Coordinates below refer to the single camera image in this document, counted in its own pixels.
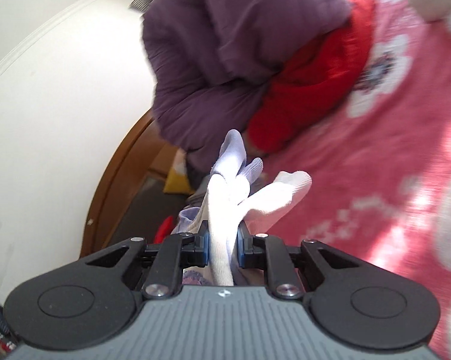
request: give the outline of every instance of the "purple jacket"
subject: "purple jacket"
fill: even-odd
[[[143,42],[161,135],[209,172],[227,132],[243,131],[261,105],[268,80],[349,14],[346,0],[153,0]]]

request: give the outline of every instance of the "red cloth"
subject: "red cloth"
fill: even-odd
[[[372,46],[374,0],[351,0],[348,23],[298,50],[275,76],[248,125],[254,146],[280,150],[317,123],[352,89]]]
[[[174,217],[168,216],[159,226],[157,233],[155,233],[154,244],[161,244],[164,242],[164,239],[172,233],[174,227]]]

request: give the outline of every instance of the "pink blanket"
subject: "pink blanket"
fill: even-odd
[[[451,36],[405,0],[377,0],[368,67],[327,120],[265,161],[309,194],[270,233],[318,239],[422,283],[441,304],[431,346],[451,359]]]

